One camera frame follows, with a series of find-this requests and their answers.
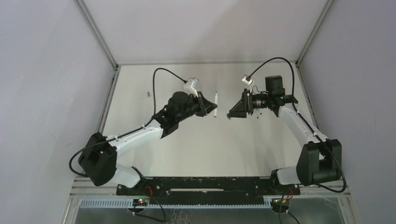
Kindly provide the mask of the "white pen green end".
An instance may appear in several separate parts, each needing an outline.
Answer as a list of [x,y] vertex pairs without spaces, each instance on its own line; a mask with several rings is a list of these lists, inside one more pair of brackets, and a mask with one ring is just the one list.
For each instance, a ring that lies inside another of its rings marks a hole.
[[215,93],[214,103],[216,105],[216,108],[213,111],[213,116],[216,118],[217,117],[217,111],[218,111],[218,92],[217,91]]

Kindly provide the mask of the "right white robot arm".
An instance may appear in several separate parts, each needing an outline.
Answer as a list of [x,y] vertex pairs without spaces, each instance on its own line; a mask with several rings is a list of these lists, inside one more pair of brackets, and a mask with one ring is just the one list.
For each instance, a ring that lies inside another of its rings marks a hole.
[[319,185],[342,177],[341,143],[328,139],[307,120],[297,99],[285,93],[281,76],[266,77],[266,90],[258,94],[252,92],[254,82],[251,78],[244,76],[242,81],[249,89],[244,89],[227,117],[246,118],[257,110],[269,109],[291,130],[301,147],[295,166],[272,171],[271,177],[276,184]]

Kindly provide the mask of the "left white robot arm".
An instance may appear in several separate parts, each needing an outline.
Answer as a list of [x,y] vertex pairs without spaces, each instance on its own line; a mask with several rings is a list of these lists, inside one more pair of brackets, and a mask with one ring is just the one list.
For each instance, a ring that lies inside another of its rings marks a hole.
[[100,132],[91,135],[79,152],[78,164],[94,186],[112,182],[132,188],[142,180],[142,174],[133,167],[119,164],[120,157],[140,145],[165,138],[176,131],[179,123],[185,119],[191,116],[204,117],[217,107],[202,92],[194,96],[177,91],[148,123],[139,128],[108,136]]

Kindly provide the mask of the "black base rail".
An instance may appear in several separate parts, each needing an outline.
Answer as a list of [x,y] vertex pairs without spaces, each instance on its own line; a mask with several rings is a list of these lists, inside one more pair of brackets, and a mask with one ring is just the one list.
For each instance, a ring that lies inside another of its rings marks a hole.
[[297,185],[279,185],[271,177],[144,177],[118,196],[150,196],[161,205],[263,205],[264,198],[298,196]]

